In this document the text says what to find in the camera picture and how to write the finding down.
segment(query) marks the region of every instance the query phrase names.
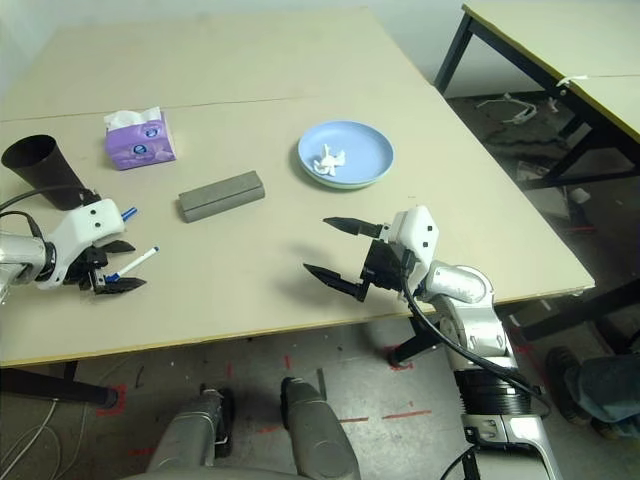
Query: black cup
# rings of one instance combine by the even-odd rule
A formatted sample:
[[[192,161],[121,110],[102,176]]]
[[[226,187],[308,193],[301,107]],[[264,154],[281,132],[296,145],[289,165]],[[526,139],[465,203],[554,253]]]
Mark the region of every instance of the black cup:
[[[33,188],[71,185],[84,187],[58,148],[55,138],[33,135],[18,140],[2,154],[2,164],[26,180]],[[82,205],[80,191],[74,189],[43,192],[59,210]]]

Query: jeans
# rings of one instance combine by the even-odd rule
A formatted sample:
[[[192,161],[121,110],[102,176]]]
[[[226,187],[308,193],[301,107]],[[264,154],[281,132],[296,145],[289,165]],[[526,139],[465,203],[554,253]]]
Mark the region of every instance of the jeans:
[[[640,354],[587,360],[567,370],[564,381],[589,414],[622,435],[640,436]]]

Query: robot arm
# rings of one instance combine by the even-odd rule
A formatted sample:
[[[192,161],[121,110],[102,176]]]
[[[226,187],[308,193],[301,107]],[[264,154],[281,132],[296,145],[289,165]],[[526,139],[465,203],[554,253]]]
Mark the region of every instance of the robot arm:
[[[58,227],[42,237],[0,231],[0,304],[9,287],[35,281],[41,290],[77,283],[96,294],[121,293],[143,285],[137,278],[108,283],[100,269],[107,253],[135,250],[113,237],[124,222],[113,200],[104,199],[69,212]]]
[[[493,309],[493,288],[478,270],[433,260],[438,229],[426,207],[396,215],[391,225],[356,219],[325,222],[354,235],[373,237],[362,283],[306,265],[326,285],[364,301],[371,284],[400,292],[414,317],[423,319],[447,349],[464,404],[462,425],[476,448],[463,455],[467,479],[561,480],[540,416],[531,410],[535,393],[518,373],[511,344]],[[416,300],[431,303],[442,317],[430,324]]]

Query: black cable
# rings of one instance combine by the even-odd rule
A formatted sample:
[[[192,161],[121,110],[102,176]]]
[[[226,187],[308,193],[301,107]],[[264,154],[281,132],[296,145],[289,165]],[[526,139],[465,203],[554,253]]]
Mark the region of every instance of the black cable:
[[[89,198],[89,199],[100,198],[97,196],[97,194],[93,193],[88,188],[81,187],[79,185],[54,185],[52,187],[36,188],[35,190],[30,190],[28,192],[21,193],[20,195],[16,195],[15,197],[0,204],[0,212],[5,208],[10,207],[14,203],[18,203],[19,201],[24,200],[25,198],[33,197],[34,195],[40,195],[41,193],[53,192],[56,190],[78,190],[80,191],[81,198],[83,201],[85,201],[86,198]]]
[[[31,230],[31,235],[34,237],[38,237],[40,240],[44,242],[44,237],[42,235],[42,230],[40,230],[40,226],[36,223],[31,215],[26,212],[21,212],[19,210],[9,210],[8,212],[0,213],[0,218],[6,217],[9,215],[22,215],[27,219],[27,223],[29,224],[29,230]]]
[[[469,452],[471,452],[473,449],[475,449],[476,446],[475,445],[471,445],[469,448],[467,448],[464,452],[462,452],[460,455],[458,455],[458,457],[449,464],[449,466],[447,467],[447,469],[444,471],[444,473],[442,474],[442,476],[440,477],[440,480],[446,480],[446,478],[449,476],[449,474],[453,471],[454,468],[456,468],[456,465],[458,465],[460,463],[460,461],[469,454]]]
[[[411,263],[411,261],[410,259],[403,259],[403,263],[406,265],[407,263]],[[442,343],[444,343],[446,346],[454,350],[456,353],[462,355],[464,358],[466,358],[472,363],[475,363],[479,367],[482,367],[485,370],[488,370],[489,372],[493,373],[500,380],[507,382],[512,387],[522,390],[523,392],[528,393],[533,398],[538,400],[547,409],[547,411],[544,414],[540,415],[540,418],[545,419],[546,417],[548,417],[549,414],[551,413],[551,405],[549,405],[549,403],[544,398],[542,398],[542,395],[536,392],[529,385],[513,377],[511,372],[508,369],[501,367],[500,365],[496,365],[492,361],[487,360],[486,358],[483,358],[479,355],[476,355],[475,353],[470,352],[469,350],[464,348],[462,345],[455,343],[449,337],[444,335],[433,323],[431,323],[431,321],[429,321],[429,319],[425,316],[425,314],[422,313],[420,306],[416,302],[415,298],[413,298],[413,294],[409,289],[408,275],[406,275],[407,271],[408,269],[405,268],[404,269],[405,274],[402,276],[402,292],[405,298],[407,299],[407,302],[409,302],[409,310],[411,310],[411,313],[413,314],[413,316],[416,319],[420,320],[422,323],[424,323],[433,332],[433,334],[440,339]]]

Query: beige tabletop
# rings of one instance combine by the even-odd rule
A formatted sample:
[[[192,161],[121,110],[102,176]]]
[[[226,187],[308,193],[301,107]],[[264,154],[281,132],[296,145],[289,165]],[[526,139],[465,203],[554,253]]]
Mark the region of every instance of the beige tabletop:
[[[465,12],[640,141],[639,2],[469,1]]]
[[[580,291],[593,280],[438,92],[423,85],[370,93],[169,108],[178,160],[119,172],[103,153],[102,115],[1,124],[0,149],[48,133],[86,185],[125,210],[139,209],[123,239],[160,252],[132,272],[148,284],[120,296],[77,287],[15,287],[0,308],[0,362],[20,365],[164,345],[337,325],[406,315],[395,293],[371,289],[365,303],[321,284],[302,262],[357,279],[369,239],[321,220],[390,221],[417,204],[441,231],[437,258],[473,265],[492,280],[498,301]],[[333,191],[307,178],[296,143],[309,127],[352,119],[394,145],[394,167],[378,184]],[[185,224],[178,193],[257,170],[266,198]],[[28,187],[0,170],[2,197]],[[62,213],[24,201],[45,231]],[[3,228],[14,230],[6,220]],[[110,269],[136,254],[111,256]]]
[[[0,119],[297,98],[422,76],[366,8],[220,15],[57,33]]]

